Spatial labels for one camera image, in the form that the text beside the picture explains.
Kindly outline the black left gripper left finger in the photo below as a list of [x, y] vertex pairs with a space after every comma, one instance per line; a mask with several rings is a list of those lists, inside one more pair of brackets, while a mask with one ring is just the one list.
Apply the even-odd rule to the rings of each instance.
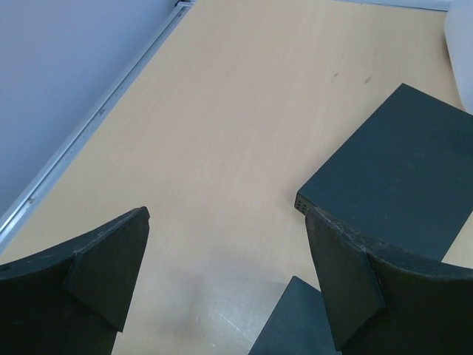
[[123, 332], [149, 211], [1, 265], [2, 354], [110, 354]]

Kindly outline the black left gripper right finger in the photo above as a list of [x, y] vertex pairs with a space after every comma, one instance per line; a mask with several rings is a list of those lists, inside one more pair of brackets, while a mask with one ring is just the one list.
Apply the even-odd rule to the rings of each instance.
[[472, 270], [305, 218], [333, 343], [343, 354], [470, 354]]

